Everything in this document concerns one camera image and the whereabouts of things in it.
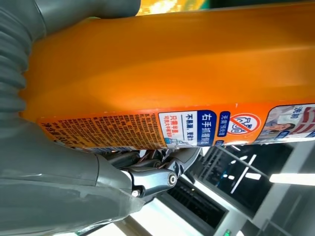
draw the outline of blue label strip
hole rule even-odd
[[[215,136],[217,115],[213,111],[197,111],[197,145],[212,146]]]
[[[219,127],[218,128],[218,137],[225,137],[227,133],[230,122],[230,112],[221,112],[219,117]]]

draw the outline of window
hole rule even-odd
[[[272,186],[268,177],[281,171],[292,150],[286,144],[212,147],[194,174],[255,214]]]

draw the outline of ribbed hose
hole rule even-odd
[[[140,0],[1,0],[0,118],[17,118],[25,109],[18,91],[26,86],[21,74],[32,42],[88,16],[133,16],[139,7]]]
[[[19,117],[32,44],[88,16],[135,15],[140,0],[0,0],[0,236],[74,232],[139,210],[122,172],[56,145]]]

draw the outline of image of person on label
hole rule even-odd
[[[292,123],[278,124],[276,119],[273,119],[267,122],[261,134],[278,133],[280,131],[292,130],[295,127],[295,125]]]

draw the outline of orange plastic container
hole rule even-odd
[[[311,2],[78,24],[35,45],[21,116],[85,150],[311,140],[313,22]]]

